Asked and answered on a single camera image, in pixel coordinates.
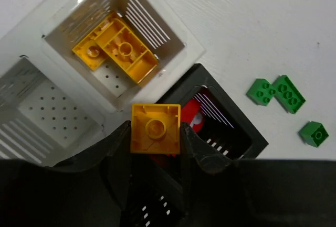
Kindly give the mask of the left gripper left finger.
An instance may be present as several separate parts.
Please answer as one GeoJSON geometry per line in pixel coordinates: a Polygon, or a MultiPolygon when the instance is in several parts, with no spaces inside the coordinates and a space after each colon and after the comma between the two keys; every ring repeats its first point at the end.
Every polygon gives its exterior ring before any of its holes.
{"type": "Polygon", "coordinates": [[[1,226],[119,226],[131,176],[131,123],[53,167],[1,161],[1,226]]]}

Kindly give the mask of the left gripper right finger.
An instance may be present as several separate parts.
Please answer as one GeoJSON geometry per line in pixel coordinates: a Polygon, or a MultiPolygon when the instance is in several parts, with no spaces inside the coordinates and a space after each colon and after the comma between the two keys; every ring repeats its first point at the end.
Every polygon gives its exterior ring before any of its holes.
{"type": "Polygon", "coordinates": [[[181,226],[335,226],[335,162],[230,160],[180,128],[181,226]]]}

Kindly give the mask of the red round lego piece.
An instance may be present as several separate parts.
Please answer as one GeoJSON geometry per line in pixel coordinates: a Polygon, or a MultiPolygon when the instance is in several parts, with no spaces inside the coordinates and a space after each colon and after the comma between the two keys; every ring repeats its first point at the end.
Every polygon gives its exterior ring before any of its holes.
{"type": "Polygon", "coordinates": [[[182,107],[181,122],[187,123],[196,133],[202,129],[205,123],[205,117],[199,101],[191,99],[182,107]]]}

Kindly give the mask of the yellow square lego brick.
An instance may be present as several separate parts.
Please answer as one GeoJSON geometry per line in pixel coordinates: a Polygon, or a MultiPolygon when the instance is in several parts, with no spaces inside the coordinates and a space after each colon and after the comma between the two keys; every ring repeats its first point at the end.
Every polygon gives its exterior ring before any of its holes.
{"type": "Polygon", "coordinates": [[[133,104],[130,152],[180,154],[180,126],[179,104],[133,104]]]}

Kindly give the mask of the yellow flower lego piece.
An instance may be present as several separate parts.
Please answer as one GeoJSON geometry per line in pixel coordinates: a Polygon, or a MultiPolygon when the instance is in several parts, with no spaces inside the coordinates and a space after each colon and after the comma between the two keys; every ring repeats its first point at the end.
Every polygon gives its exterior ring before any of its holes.
{"type": "Polygon", "coordinates": [[[136,84],[157,66],[152,51],[135,35],[117,13],[103,19],[72,52],[92,71],[107,60],[114,61],[136,84]]]}

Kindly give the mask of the red arched lego brick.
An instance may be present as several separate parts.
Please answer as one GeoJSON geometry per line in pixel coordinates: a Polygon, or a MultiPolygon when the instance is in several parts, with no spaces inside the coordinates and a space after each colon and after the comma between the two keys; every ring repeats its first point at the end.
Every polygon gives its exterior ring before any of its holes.
{"type": "Polygon", "coordinates": [[[163,169],[175,169],[177,164],[176,155],[149,154],[150,158],[163,169]]]}

